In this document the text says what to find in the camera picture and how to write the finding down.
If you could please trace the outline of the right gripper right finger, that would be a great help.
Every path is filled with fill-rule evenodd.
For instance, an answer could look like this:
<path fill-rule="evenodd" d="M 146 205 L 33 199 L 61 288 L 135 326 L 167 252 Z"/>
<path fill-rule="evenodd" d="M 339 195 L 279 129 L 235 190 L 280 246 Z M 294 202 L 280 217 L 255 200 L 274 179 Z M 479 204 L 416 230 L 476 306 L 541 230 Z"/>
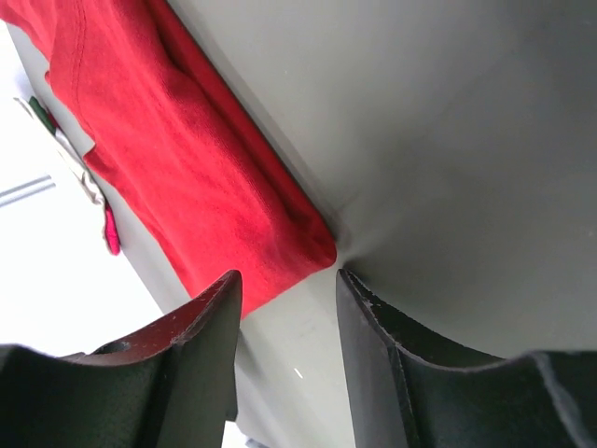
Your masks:
<path fill-rule="evenodd" d="M 336 304 L 358 446 L 577 446 L 577 353 L 482 353 L 400 312 L 343 269 Z"/>

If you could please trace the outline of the dark red t shirt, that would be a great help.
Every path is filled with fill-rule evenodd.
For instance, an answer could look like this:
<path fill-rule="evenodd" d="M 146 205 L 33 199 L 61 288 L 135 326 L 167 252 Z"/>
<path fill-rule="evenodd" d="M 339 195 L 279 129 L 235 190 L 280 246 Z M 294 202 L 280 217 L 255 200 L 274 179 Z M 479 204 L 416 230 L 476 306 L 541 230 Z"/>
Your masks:
<path fill-rule="evenodd" d="M 336 260 L 301 187 L 165 1 L 5 1 L 110 184 L 197 296 L 243 278 L 251 313 Z"/>

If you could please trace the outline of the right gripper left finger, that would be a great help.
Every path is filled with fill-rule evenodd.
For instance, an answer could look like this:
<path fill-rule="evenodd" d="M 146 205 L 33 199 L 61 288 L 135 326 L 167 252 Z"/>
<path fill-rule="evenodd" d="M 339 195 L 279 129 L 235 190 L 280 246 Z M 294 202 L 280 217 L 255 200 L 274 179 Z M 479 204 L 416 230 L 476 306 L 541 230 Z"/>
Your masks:
<path fill-rule="evenodd" d="M 231 270 L 155 322 L 70 359 L 101 368 L 155 362 L 135 446 L 218 447 L 235 403 L 233 365 L 242 300 L 242 277 Z"/>

